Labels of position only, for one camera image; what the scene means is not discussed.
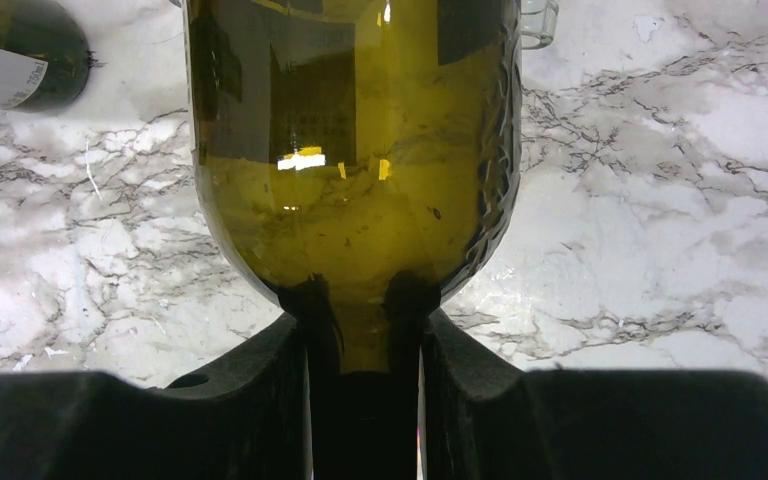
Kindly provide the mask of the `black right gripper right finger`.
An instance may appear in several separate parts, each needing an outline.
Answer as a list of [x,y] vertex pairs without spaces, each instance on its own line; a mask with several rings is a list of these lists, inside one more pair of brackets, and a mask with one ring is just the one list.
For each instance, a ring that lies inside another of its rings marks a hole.
[[524,372],[426,323],[430,479],[768,479],[768,381],[729,370]]

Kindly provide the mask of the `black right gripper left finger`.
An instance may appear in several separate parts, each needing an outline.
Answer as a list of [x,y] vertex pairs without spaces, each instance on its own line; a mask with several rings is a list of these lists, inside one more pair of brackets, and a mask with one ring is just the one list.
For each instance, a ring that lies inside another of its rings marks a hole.
[[0,479],[306,479],[304,366],[282,316],[165,388],[0,374]]

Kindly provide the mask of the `green bottle black cap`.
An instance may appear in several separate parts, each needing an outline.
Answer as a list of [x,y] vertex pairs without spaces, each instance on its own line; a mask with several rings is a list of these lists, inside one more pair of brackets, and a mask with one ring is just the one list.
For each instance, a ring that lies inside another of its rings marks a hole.
[[197,190],[303,335],[312,473],[413,479],[422,330],[519,184],[516,1],[185,1]]

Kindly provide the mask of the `tall clear glass bottle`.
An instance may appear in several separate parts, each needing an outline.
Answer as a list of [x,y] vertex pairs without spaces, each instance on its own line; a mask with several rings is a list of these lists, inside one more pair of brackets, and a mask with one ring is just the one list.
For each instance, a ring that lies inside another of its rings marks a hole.
[[522,0],[520,14],[521,47],[538,50],[552,44],[559,14],[556,0]]

